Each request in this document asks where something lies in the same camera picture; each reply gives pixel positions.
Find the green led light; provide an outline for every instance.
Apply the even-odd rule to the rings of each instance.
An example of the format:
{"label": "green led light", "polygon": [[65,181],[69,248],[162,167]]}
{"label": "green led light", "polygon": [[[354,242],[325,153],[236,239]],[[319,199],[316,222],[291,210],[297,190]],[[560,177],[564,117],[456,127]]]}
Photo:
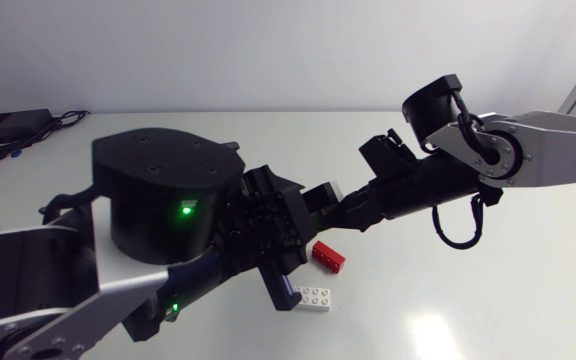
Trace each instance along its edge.
{"label": "green led light", "polygon": [[197,200],[182,200],[181,206],[179,207],[179,215],[182,217],[187,217],[195,212],[195,206],[197,206]]}

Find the power adapter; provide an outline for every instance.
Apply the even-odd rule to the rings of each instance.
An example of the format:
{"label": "power adapter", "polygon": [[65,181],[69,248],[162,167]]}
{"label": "power adapter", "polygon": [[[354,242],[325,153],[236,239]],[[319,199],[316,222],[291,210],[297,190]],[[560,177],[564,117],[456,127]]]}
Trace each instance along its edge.
{"label": "power adapter", "polygon": [[2,113],[0,114],[0,144],[29,139],[51,121],[54,120],[48,109]]}

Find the white tabletop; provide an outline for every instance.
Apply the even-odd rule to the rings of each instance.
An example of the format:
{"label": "white tabletop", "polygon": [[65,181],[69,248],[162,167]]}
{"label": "white tabletop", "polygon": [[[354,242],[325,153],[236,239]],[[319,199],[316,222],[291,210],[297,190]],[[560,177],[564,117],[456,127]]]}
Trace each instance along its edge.
{"label": "white tabletop", "polygon": [[[269,164],[308,188],[336,180],[344,193],[372,178],[357,148],[373,135],[392,127],[421,154],[400,113],[92,115],[0,163],[0,229],[39,224],[54,195],[90,185],[93,139],[140,127],[235,140],[248,169]],[[440,211],[448,234],[472,235],[468,200]],[[576,359],[576,185],[507,190],[468,251],[437,238],[428,210],[317,239],[347,258],[342,272],[308,263],[290,278],[330,288],[330,312],[276,312],[253,270],[149,341],[120,325],[83,358]]]}

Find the white lego brick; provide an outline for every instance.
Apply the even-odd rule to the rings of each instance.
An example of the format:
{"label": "white lego brick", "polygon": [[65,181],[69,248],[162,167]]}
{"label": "white lego brick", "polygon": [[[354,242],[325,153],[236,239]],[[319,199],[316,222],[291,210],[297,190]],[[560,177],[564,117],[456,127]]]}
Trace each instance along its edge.
{"label": "white lego brick", "polygon": [[295,291],[301,293],[301,302],[295,306],[295,309],[313,311],[330,310],[330,289],[295,286]]}

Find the red lego brick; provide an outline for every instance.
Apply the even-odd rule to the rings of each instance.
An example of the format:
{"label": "red lego brick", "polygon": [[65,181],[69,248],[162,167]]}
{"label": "red lego brick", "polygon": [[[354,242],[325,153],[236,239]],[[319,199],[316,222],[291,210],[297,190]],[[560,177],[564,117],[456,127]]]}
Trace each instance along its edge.
{"label": "red lego brick", "polygon": [[312,247],[312,257],[317,259],[320,263],[324,264],[335,274],[338,274],[344,267],[346,258],[339,255],[338,252],[329,248],[321,241],[317,241],[315,246]]}

